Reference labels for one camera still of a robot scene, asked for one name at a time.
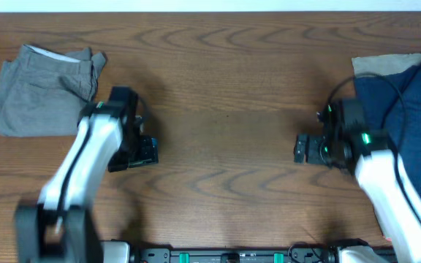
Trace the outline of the grey shorts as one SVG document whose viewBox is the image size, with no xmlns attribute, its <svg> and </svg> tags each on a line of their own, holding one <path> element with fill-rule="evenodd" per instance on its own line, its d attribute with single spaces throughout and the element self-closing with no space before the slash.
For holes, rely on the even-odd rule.
<svg viewBox="0 0 421 263">
<path fill-rule="evenodd" d="M 77 134 L 80 111 L 94 100 L 107 62 L 89 47 L 66 54 L 22 45 L 0 71 L 0 135 Z"/>
</svg>

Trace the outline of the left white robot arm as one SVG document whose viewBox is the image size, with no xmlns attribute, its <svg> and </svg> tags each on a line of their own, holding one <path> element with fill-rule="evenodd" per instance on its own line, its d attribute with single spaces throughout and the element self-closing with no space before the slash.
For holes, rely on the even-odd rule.
<svg viewBox="0 0 421 263">
<path fill-rule="evenodd" d="M 127 241 L 99 239 L 91 208 L 106 172 L 156 164 L 156 139 L 143 135 L 143 99 L 90 104 L 75 142 L 35 205 L 15 211 L 19 262 L 134 262 Z"/>
</svg>

